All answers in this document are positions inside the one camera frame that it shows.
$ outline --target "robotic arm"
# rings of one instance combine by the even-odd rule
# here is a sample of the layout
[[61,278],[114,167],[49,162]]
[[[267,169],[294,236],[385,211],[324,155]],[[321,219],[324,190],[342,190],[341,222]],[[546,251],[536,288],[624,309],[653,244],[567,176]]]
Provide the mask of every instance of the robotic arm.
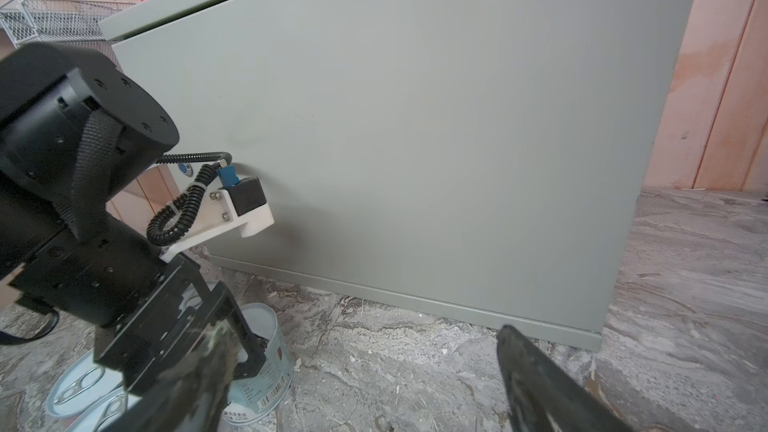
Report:
[[[95,361],[141,396],[226,322],[248,355],[233,377],[259,372],[266,340],[226,285],[209,291],[199,265],[178,252],[274,220],[258,179],[233,177],[229,154],[164,156],[178,140],[162,107],[101,53],[35,43],[0,62],[0,278],[12,275],[17,303],[51,317],[35,337],[4,334],[0,344],[40,338],[57,310],[69,312],[96,327]],[[153,164],[194,161],[214,163],[158,213],[149,240],[106,213]],[[208,193],[218,175],[224,187]],[[202,303],[180,312],[189,286]]]

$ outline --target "mesh shelf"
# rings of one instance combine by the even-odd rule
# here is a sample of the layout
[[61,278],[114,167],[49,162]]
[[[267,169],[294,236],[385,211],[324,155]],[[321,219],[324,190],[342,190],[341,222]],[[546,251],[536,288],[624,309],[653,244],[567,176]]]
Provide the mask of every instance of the mesh shelf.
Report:
[[32,42],[65,42],[91,47],[117,64],[114,42],[98,23],[132,6],[105,0],[9,0],[0,6],[0,25],[16,48]]

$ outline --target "wall stain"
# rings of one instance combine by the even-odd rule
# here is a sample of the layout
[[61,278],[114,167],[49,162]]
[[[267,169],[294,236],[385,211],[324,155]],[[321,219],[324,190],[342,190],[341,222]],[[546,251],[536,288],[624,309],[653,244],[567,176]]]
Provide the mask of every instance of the wall stain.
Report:
[[714,79],[723,66],[734,59],[737,43],[737,40],[722,40],[703,50],[679,54],[669,93],[696,77]]

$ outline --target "wire basket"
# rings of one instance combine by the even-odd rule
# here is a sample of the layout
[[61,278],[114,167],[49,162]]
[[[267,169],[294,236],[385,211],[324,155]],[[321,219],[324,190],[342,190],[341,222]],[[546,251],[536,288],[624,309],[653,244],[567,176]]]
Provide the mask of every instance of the wire basket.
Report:
[[104,40],[98,23],[132,6],[106,0],[9,0],[0,6],[0,25],[16,48],[32,42],[64,42],[91,47],[109,57],[114,42]]

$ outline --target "can pull ring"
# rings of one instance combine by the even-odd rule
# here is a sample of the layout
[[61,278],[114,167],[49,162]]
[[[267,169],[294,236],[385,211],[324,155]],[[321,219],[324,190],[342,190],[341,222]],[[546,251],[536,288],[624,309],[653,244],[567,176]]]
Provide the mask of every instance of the can pull ring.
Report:
[[122,415],[122,413],[125,412],[127,408],[128,408],[128,394],[123,392],[116,398],[107,402],[107,407],[105,407],[104,412],[101,413],[101,417],[98,419],[98,422],[96,423],[96,427],[94,427],[93,432],[98,432],[99,428],[101,428],[101,426],[104,425],[104,422],[106,422],[108,419],[112,417],[117,417],[119,415]]
[[[101,365],[94,366],[91,370],[89,370],[85,374],[82,374],[79,379],[75,380],[69,386],[63,389],[59,393],[59,395],[56,396],[56,399],[54,400],[54,404],[61,405],[79,396],[89,388],[93,387],[97,382],[99,382],[101,378],[104,376],[104,372],[105,372],[105,369],[101,367]],[[90,384],[85,385],[85,380],[89,376],[91,376],[93,373],[98,374],[98,376],[96,377],[95,380],[92,380]]]

